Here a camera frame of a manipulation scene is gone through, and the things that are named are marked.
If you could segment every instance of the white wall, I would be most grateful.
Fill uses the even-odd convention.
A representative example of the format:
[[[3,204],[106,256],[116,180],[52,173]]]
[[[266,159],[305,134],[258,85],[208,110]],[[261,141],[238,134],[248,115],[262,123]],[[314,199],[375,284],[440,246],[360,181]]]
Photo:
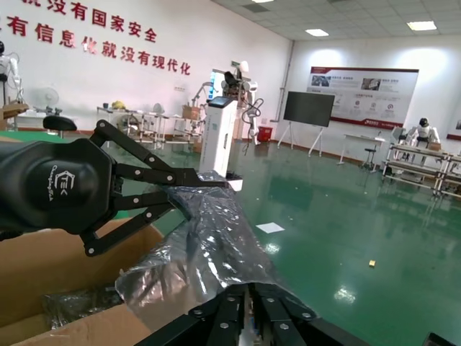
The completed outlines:
[[[287,90],[305,92],[311,66],[418,68],[419,78],[405,127],[427,117],[436,126],[446,150],[458,152],[459,142],[446,140],[448,126],[460,99],[461,36],[398,37],[374,40],[340,40],[296,42]],[[280,139],[287,122],[277,127]],[[298,145],[311,147],[319,129],[296,124],[293,127]],[[331,122],[324,131],[323,150],[340,154],[343,134],[376,136],[380,129]],[[389,136],[383,131],[382,136]],[[346,156],[366,158],[363,144],[352,144]]]
[[[204,81],[209,81],[213,68],[231,69],[231,60],[247,60],[250,76],[259,83],[259,97],[266,103],[263,116],[276,116],[279,88],[288,59],[290,41],[260,27],[209,0],[83,0],[89,11],[86,21],[75,20],[70,9],[66,16],[48,11],[48,1],[40,0],[41,8],[22,1],[0,0],[0,38],[6,52],[20,56],[24,97],[31,105],[40,104],[40,90],[52,87],[58,91],[58,106],[64,115],[78,117],[80,129],[90,130],[96,121],[96,106],[121,99],[129,108],[151,110],[161,103],[167,114],[181,112],[181,105],[191,100]],[[136,21],[145,30],[152,27],[158,34],[157,43],[115,32],[91,24],[91,10],[101,9],[108,16],[120,15],[126,22]],[[29,21],[27,36],[14,36],[7,27],[6,17],[19,16]],[[55,28],[52,45],[37,41],[37,23]],[[77,49],[59,46],[62,30],[76,34]],[[83,52],[85,36],[93,37],[99,53]],[[145,50],[153,55],[186,61],[192,66],[191,76],[141,66],[120,59],[105,58],[100,52],[102,42]],[[185,92],[175,91],[175,87]],[[171,133],[173,124],[169,124]]]

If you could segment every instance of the display screen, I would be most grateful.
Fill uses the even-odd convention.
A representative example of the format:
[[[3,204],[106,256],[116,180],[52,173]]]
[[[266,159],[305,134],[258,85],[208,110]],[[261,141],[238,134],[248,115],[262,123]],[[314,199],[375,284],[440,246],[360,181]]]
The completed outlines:
[[[323,126],[330,124],[334,95],[310,92],[289,92],[285,116],[288,121]]]
[[[228,106],[232,101],[233,99],[230,97],[218,96],[208,102],[208,105],[215,108],[224,108]]]

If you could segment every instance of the transparent plastic wrap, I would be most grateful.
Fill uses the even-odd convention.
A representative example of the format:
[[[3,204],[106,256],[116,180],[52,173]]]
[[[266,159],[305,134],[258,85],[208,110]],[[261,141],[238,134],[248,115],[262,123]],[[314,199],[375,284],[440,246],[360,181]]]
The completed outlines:
[[[42,297],[43,310],[51,329],[61,328],[122,303],[113,285]]]
[[[222,179],[216,173],[200,177]],[[129,308],[152,332],[230,285],[283,286],[232,189],[169,187],[166,191],[189,214],[188,221],[115,283]]]

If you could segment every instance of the small yellow object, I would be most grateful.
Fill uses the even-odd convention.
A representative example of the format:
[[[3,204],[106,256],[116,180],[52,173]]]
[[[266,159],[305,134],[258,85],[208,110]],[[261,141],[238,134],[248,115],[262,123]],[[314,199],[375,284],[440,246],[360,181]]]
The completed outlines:
[[[122,101],[117,100],[112,103],[112,109],[113,110],[125,110],[126,106]]]

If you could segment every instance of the poster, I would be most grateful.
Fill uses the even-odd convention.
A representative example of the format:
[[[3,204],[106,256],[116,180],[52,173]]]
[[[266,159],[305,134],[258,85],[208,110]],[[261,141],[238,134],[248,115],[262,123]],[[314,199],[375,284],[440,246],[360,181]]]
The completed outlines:
[[[308,92],[335,95],[331,119],[392,130],[403,126],[419,70],[312,67]]]
[[[458,101],[449,124],[447,139],[461,141],[461,100]]]

